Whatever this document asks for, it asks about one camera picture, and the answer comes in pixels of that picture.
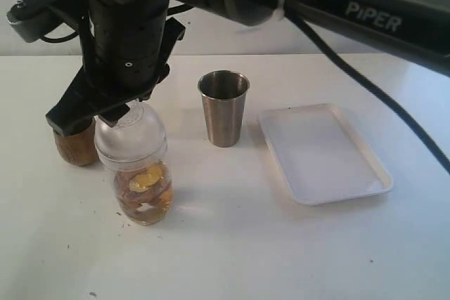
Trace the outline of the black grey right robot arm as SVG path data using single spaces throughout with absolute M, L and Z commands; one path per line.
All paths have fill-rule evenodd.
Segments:
M 301 19 L 442 74 L 449 73 L 449 0 L 177 0 L 247 26 L 276 12 Z M 169 0 L 84 0 L 83 66 L 46 114 L 68 136 L 97 115 L 114 125 L 169 74 L 184 27 Z

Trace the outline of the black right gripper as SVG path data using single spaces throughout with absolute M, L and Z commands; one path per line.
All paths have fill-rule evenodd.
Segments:
M 168 10 L 169 0 L 89 0 L 93 28 L 80 30 L 83 67 L 46 113 L 54 131 L 73 135 L 95 116 L 115 126 L 128 113 L 127 103 L 149 99 L 186 30 Z

